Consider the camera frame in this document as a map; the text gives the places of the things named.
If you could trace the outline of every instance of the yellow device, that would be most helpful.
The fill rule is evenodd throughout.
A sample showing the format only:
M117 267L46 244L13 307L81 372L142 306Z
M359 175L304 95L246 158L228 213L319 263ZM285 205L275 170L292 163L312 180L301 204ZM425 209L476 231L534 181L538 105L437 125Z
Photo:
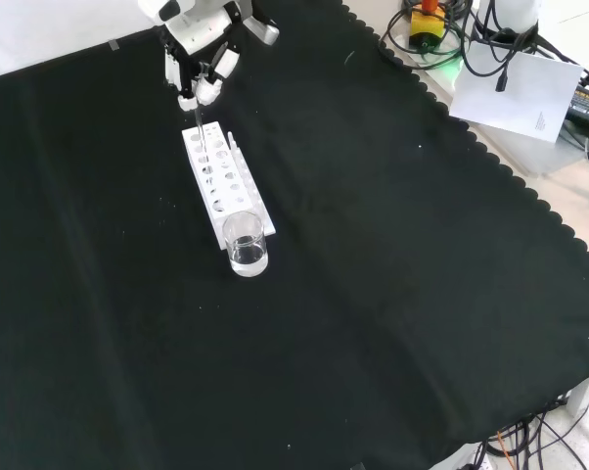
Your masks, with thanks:
M420 51L428 51L440 45L444 35L444 11L438 7L437 0L424 0L420 5L424 12L437 15L427 15L417 11L412 12L410 23L410 46Z

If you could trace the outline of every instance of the clear glass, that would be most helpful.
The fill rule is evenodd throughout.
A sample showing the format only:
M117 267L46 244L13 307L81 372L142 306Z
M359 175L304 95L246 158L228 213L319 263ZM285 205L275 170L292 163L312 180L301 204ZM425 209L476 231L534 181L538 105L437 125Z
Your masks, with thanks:
M229 262L239 276L253 277L268 265L264 226L251 212L232 213L223 224Z

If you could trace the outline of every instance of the connector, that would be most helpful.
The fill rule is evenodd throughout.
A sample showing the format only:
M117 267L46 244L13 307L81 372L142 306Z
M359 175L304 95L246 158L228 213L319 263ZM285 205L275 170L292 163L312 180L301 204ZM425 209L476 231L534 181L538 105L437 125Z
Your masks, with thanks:
M508 84L508 73L506 70L503 70L503 73L501 73L501 76L497 80L497 87L495 88L495 90L498 93L501 93L502 91L506 91L507 84Z

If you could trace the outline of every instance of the orange wire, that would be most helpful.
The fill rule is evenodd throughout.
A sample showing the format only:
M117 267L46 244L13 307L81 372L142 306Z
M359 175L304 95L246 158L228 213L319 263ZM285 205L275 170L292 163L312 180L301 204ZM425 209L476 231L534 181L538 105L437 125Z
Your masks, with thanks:
M510 458L510 455L508 455L508 452L506 451L506 445L503 444L503 438L501 437L501 433L499 431L497 431L497 439L499 440L499 444L501 445L501 449L503 450L503 453L506 454L506 458L508 459L508 463L512 467L512 470L517 470L517 468L514 466L514 462Z

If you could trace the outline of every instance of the table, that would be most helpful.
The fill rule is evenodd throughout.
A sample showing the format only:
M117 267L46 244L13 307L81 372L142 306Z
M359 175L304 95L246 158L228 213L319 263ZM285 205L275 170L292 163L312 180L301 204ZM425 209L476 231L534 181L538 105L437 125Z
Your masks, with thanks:
M0 468L426 470L589 375L583 247L340 5L273 8L204 117L277 226L248 282L151 35L0 78Z

